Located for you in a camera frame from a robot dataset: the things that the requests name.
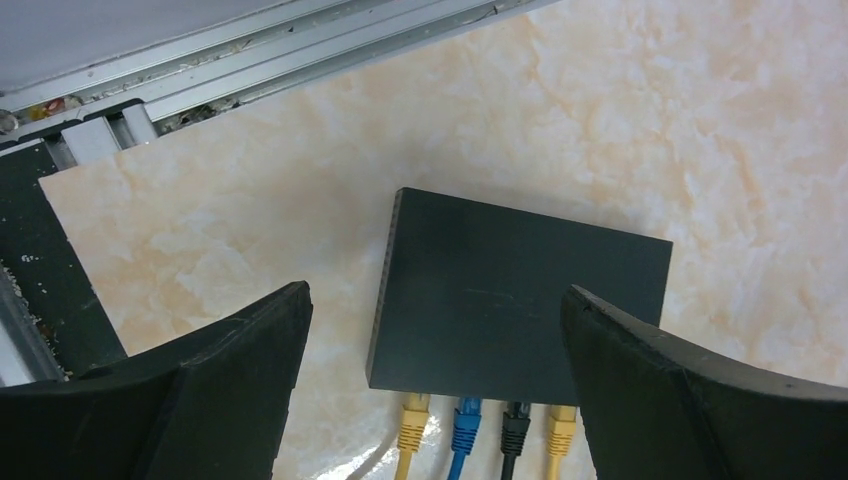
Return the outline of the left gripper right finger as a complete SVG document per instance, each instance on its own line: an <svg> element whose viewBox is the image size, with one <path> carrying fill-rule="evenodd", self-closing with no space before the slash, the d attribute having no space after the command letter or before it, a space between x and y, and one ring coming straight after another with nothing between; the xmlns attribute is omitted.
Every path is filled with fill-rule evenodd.
<svg viewBox="0 0 848 480"><path fill-rule="evenodd" d="M572 286L561 324L601 479L843 479L847 391L728 358Z"/></svg>

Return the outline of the large black network switch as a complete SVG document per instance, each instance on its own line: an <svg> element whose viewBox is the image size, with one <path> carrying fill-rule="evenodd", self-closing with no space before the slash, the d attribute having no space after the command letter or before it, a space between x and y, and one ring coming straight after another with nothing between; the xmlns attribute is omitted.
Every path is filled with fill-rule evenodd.
<svg viewBox="0 0 848 480"><path fill-rule="evenodd" d="M401 188L377 293L368 385L573 405L563 295L578 285L657 324L672 249L665 239Z"/></svg>

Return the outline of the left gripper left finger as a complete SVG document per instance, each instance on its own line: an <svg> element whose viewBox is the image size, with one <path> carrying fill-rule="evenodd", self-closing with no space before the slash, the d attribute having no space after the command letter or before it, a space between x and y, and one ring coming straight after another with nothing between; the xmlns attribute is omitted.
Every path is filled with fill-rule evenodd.
<svg viewBox="0 0 848 480"><path fill-rule="evenodd" d="M1 391L5 479L269 479L313 314L290 283L156 348Z"/></svg>

